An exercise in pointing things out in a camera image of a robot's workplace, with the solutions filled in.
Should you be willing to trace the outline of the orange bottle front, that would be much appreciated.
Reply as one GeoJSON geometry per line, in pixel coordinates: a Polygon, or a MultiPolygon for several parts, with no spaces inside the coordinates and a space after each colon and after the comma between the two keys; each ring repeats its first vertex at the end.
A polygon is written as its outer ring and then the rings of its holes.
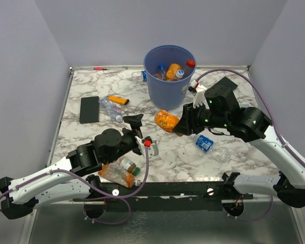
{"type": "Polygon", "coordinates": [[[155,116],[155,123],[160,128],[168,133],[172,133],[175,126],[178,124],[179,118],[171,113],[160,110],[155,116]]]}

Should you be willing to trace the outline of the blue label water bottle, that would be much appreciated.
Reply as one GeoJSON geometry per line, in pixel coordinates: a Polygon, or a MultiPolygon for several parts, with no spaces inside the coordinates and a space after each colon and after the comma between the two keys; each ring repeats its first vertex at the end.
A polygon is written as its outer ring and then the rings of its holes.
{"type": "Polygon", "coordinates": [[[195,135],[194,142],[197,147],[203,150],[207,156],[220,163],[226,163],[230,160],[228,149],[219,146],[217,143],[204,135],[195,135]]]}

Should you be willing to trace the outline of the large crushed orange-label bottle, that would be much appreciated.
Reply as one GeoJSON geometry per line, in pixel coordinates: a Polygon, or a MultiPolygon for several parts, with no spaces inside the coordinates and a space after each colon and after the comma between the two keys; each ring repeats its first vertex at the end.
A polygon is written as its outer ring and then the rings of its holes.
{"type": "Polygon", "coordinates": [[[158,78],[158,79],[160,79],[160,80],[163,79],[159,74],[154,74],[154,77],[155,77],[155,78],[158,78]]]}

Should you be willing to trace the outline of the blue cap Pepsi bottle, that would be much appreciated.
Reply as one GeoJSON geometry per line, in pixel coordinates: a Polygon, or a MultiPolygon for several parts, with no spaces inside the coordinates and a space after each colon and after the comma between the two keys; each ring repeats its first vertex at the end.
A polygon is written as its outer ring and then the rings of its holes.
{"type": "Polygon", "coordinates": [[[166,80],[166,70],[163,64],[158,65],[158,75],[161,80],[166,80]]]}

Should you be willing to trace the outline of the clear bottle white cap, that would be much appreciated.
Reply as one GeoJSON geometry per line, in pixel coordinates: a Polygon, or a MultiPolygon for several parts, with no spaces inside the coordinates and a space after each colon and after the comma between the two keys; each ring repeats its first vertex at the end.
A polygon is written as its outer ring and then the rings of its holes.
{"type": "Polygon", "coordinates": [[[181,80],[184,76],[184,71],[179,69],[176,74],[174,75],[174,77],[172,78],[172,81],[178,81],[181,80]]]}

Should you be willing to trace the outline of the small orange juice bottle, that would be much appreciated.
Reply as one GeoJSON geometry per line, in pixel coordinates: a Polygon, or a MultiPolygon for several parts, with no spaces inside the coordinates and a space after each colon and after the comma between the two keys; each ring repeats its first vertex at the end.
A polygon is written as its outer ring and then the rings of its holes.
{"type": "Polygon", "coordinates": [[[180,69],[181,65],[172,63],[166,72],[166,80],[171,80],[176,75],[177,71],[180,69]]]}

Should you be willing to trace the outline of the red cap tea bottle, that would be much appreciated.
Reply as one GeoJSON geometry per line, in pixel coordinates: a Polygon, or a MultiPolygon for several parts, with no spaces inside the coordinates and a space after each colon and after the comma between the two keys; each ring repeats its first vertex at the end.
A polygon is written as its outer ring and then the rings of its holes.
{"type": "Polygon", "coordinates": [[[183,74],[183,78],[186,78],[186,77],[188,77],[190,74],[191,74],[191,72],[194,70],[194,68],[195,68],[195,61],[193,60],[193,59],[188,59],[187,61],[186,61],[186,65],[185,66],[183,66],[183,68],[182,68],[182,70],[183,70],[183,72],[184,72],[184,74],[183,74]]]}

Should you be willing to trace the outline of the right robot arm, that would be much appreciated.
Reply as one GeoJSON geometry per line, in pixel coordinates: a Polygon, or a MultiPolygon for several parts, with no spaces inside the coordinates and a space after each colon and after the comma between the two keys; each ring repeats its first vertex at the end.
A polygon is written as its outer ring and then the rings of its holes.
{"type": "Polygon", "coordinates": [[[256,107],[241,108],[233,90],[213,86],[197,90],[194,100],[185,104],[173,132],[180,135],[199,134],[205,128],[226,129],[266,155],[279,169],[270,176],[232,173],[224,178],[224,195],[234,199],[242,194],[277,196],[288,206],[305,207],[305,158],[297,160],[294,149],[281,144],[274,123],[256,107]]]}

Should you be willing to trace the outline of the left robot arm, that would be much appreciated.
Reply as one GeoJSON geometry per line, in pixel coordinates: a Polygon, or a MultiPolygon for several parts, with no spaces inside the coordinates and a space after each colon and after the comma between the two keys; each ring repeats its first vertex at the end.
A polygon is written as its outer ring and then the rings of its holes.
{"type": "Polygon", "coordinates": [[[98,200],[102,195],[95,173],[133,151],[147,156],[141,133],[143,114],[125,116],[130,129],[106,129],[56,163],[19,179],[0,179],[0,212],[9,220],[25,217],[42,205],[69,199],[98,200]]]}

